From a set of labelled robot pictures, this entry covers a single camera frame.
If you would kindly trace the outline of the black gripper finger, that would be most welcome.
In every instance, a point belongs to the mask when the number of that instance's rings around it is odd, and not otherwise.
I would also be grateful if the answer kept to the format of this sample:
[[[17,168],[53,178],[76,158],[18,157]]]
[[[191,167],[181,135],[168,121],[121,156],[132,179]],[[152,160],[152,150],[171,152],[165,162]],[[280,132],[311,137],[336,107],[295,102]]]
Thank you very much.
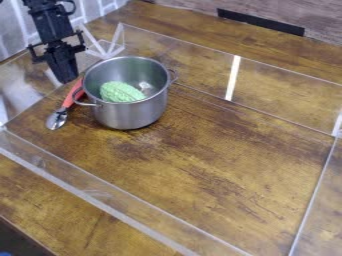
[[[74,52],[69,46],[48,48],[44,59],[60,83],[65,84],[78,76]]]

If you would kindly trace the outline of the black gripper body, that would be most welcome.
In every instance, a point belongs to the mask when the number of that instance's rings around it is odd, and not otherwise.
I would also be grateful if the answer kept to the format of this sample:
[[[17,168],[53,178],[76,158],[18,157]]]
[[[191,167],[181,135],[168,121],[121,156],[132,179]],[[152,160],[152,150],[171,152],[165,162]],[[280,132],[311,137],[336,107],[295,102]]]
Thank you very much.
[[[29,44],[28,50],[34,63],[61,63],[72,60],[74,54],[85,49],[81,32],[73,30],[68,16],[74,10],[66,11],[64,7],[30,7],[32,16],[41,42]],[[64,38],[77,36],[78,44],[70,46]]]

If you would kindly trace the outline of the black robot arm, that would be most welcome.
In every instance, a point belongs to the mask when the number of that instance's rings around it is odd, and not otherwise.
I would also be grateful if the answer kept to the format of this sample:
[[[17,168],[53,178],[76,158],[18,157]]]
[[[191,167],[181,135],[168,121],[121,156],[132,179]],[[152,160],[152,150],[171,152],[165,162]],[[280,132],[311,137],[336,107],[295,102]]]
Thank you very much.
[[[85,50],[82,31],[73,30],[68,16],[76,11],[73,0],[22,0],[38,33],[40,42],[29,44],[33,63],[45,62],[62,84],[78,76],[74,55]]]

